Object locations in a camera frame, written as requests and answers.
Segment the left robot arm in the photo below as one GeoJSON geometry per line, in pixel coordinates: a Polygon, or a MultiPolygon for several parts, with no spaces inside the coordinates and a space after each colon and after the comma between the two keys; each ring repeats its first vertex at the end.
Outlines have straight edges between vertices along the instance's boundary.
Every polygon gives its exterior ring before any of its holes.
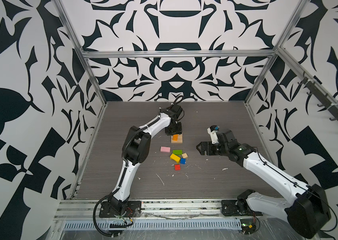
{"type": "Polygon", "coordinates": [[[182,113],[183,108],[180,105],[171,104],[168,108],[160,109],[158,115],[145,125],[132,126],[129,129],[122,147],[123,167],[114,190],[107,198],[111,210],[118,215],[126,211],[134,177],[149,155],[152,138],[161,130],[165,130],[168,136],[181,134],[182,113]]]}

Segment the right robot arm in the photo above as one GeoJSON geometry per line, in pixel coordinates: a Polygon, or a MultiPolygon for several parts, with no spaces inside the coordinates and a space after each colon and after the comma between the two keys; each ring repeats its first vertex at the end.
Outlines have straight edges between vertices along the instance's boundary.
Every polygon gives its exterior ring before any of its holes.
{"type": "Polygon", "coordinates": [[[227,157],[260,177],[281,195],[273,198],[246,190],[236,201],[222,201],[224,216],[266,214],[287,222],[306,239],[312,239],[331,220],[331,208],[321,186],[310,186],[285,173],[266,160],[256,148],[240,144],[230,130],[222,131],[213,125],[207,131],[211,140],[196,146],[202,156],[227,157]]]}

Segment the green wood block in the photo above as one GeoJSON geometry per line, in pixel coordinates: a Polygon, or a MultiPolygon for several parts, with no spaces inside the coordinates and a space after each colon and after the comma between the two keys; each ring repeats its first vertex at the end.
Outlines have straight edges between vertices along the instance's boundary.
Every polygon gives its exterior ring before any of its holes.
{"type": "Polygon", "coordinates": [[[172,152],[175,155],[182,155],[183,154],[183,150],[173,150],[172,152]]]}

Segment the yellow wood block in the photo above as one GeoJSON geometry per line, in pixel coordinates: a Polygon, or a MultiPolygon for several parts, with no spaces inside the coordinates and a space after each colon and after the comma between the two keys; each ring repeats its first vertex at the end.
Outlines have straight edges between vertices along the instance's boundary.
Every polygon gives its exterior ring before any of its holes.
{"type": "Polygon", "coordinates": [[[180,161],[181,161],[181,158],[179,156],[175,155],[175,154],[171,154],[170,159],[175,161],[177,164],[179,164],[180,161]]]}

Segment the pink wood block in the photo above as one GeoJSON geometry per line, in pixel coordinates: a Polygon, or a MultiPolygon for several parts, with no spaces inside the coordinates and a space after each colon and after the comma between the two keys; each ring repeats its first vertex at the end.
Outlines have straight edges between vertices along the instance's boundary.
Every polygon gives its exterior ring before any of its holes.
{"type": "Polygon", "coordinates": [[[170,153],[171,152],[171,148],[170,147],[164,147],[164,146],[162,146],[160,148],[160,152],[162,152],[162,153],[170,153]]]}

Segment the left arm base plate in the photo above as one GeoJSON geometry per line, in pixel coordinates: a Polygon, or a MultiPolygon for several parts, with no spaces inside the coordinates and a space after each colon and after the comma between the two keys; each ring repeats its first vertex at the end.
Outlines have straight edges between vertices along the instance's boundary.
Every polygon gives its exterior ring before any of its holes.
{"type": "Polygon", "coordinates": [[[100,218],[112,218],[122,216],[126,218],[132,218],[141,213],[142,202],[141,201],[125,201],[111,203],[104,201],[101,203],[100,218]]]}

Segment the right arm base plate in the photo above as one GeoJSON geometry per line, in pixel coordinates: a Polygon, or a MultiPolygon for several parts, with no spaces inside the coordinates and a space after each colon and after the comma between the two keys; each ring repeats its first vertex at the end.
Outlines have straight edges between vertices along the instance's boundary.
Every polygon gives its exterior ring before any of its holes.
{"type": "Polygon", "coordinates": [[[263,216],[261,212],[252,211],[243,200],[222,200],[222,214],[225,217],[263,216]]]}

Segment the natural wood block front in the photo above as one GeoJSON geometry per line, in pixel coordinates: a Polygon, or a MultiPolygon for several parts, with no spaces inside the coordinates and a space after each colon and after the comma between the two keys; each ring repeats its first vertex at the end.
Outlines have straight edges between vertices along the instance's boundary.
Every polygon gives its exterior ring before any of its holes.
{"type": "Polygon", "coordinates": [[[177,140],[171,139],[171,143],[172,144],[182,144],[183,143],[183,139],[177,139],[177,140]]]}

